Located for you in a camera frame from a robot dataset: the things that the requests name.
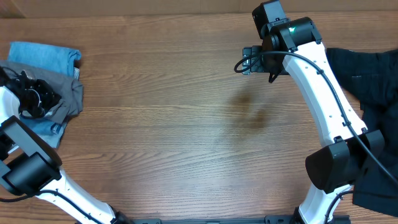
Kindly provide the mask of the black shorts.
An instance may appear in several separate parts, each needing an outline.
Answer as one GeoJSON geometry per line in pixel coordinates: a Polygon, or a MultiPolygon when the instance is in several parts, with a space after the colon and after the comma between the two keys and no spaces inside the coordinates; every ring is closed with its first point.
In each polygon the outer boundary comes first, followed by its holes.
{"type": "MultiPolygon", "coordinates": [[[[378,159],[397,175],[397,51],[361,53],[328,48],[326,56],[338,83],[359,100],[368,129],[382,133],[385,148],[378,159]]],[[[356,184],[353,203],[395,217],[397,186],[374,167],[356,184]]]]}

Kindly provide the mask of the grey shorts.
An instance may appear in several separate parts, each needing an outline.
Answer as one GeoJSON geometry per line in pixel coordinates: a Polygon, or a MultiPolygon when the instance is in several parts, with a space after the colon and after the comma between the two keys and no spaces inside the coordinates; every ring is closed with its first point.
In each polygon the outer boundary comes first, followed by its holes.
{"type": "Polygon", "coordinates": [[[73,77],[7,60],[2,60],[1,66],[13,69],[17,73],[25,70],[29,77],[46,81],[52,90],[60,95],[59,102],[47,112],[44,118],[60,124],[66,117],[76,116],[83,111],[83,84],[73,77]]]}

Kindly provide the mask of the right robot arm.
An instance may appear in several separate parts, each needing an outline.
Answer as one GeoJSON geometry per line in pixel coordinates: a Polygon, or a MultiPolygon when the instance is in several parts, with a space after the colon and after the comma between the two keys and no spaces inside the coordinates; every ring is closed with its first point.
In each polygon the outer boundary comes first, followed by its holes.
{"type": "Polygon", "coordinates": [[[246,47],[235,71],[268,73],[294,79],[315,121],[321,149],[309,155],[311,181],[305,200],[292,215],[269,215],[266,223],[349,223],[333,212],[344,195],[356,191],[377,167],[384,147],[379,131],[369,131],[340,88],[326,57],[322,37],[308,17],[289,19],[279,1],[267,1],[252,12],[261,45],[246,47]]]}

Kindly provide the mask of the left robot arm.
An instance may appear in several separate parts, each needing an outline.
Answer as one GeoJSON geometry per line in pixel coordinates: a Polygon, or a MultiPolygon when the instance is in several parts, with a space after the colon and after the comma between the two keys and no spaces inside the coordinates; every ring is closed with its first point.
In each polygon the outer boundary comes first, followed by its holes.
{"type": "Polygon", "coordinates": [[[78,223],[131,223],[123,213],[95,199],[74,182],[62,160],[21,120],[23,112],[41,118],[61,99],[44,80],[26,72],[7,75],[1,68],[1,186],[13,194],[7,202],[37,197],[71,215],[78,223]]]}

